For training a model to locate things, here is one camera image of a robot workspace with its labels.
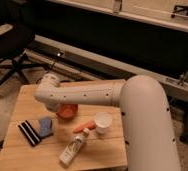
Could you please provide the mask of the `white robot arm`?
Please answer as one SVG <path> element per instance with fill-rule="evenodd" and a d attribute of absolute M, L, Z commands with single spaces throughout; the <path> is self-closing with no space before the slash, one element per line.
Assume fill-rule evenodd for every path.
<path fill-rule="evenodd" d="M 129 171 L 181 171 L 167 96 L 150 76 L 61 86 L 56 75 L 46 74 L 36 88 L 35 99 L 53 112 L 61 104 L 118 107 L 128 143 Z"/>

